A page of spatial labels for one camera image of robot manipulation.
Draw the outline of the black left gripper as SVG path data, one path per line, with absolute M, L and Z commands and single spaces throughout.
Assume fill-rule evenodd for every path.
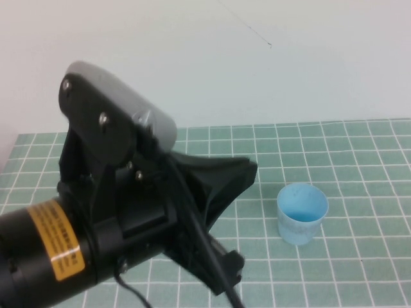
M 165 166 L 140 160 L 116 172 L 110 198 L 94 204 L 91 223 L 97 280 L 159 254 L 203 282 L 214 294 L 241 281 L 244 257 L 226 250 L 210 229 L 254 184 L 257 164 L 247 157 L 171 153 Z

